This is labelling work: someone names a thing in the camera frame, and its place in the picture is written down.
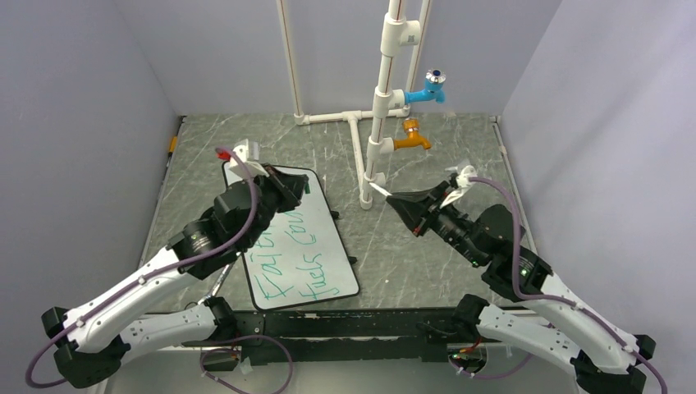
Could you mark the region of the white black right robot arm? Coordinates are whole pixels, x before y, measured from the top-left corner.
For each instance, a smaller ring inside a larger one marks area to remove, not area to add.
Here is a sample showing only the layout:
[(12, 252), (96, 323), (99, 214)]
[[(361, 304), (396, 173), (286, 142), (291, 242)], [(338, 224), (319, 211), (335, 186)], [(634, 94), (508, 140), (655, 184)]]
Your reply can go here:
[(640, 393), (658, 371), (651, 364), (656, 343), (626, 332), (585, 304), (541, 257), (522, 246), (524, 229), (514, 196), (497, 182), (505, 204), (478, 218), (454, 206), (463, 181), (443, 181), (428, 190), (388, 192), (387, 204), (415, 236), (436, 234), (475, 267), (497, 295), (545, 319), (536, 324), (504, 312), (476, 295), (462, 297), (451, 316), (457, 337), (480, 337), (517, 347), (575, 378), (587, 393)]

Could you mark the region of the white green whiteboard marker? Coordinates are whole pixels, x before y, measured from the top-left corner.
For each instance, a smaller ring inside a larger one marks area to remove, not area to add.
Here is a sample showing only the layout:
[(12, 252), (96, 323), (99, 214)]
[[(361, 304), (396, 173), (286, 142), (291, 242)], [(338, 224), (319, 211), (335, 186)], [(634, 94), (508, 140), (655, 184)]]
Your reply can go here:
[(389, 197), (392, 195), (391, 192), (389, 192), (388, 190), (384, 189), (383, 187), (381, 187), (380, 185), (378, 185), (374, 182), (370, 182), (369, 185), (372, 187), (372, 189), (374, 191), (378, 192), (379, 194), (381, 194), (384, 197)]

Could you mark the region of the black framed whiteboard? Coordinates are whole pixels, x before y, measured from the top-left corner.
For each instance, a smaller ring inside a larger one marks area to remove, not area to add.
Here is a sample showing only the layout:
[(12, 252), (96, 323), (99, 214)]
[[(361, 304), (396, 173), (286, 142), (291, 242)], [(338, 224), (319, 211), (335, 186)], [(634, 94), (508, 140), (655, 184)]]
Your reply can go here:
[(271, 311), (357, 296), (360, 285), (318, 174), (301, 167), (308, 190), (298, 208), (274, 216), (219, 291), (233, 309)]

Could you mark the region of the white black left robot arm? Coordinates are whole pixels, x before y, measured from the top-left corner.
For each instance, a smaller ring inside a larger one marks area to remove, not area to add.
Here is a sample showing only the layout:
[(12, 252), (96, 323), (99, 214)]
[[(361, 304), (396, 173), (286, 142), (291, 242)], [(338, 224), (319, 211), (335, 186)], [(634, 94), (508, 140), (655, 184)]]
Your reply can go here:
[(181, 312), (149, 317), (153, 305), (234, 264), (279, 213), (297, 208), (309, 188), (305, 175), (264, 165), (237, 181), (185, 225), (138, 271), (74, 309), (43, 313), (44, 330), (64, 382), (86, 388), (142, 355), (187, 342), (228, 343), (238, 332), (230, 305), (212, 296)]

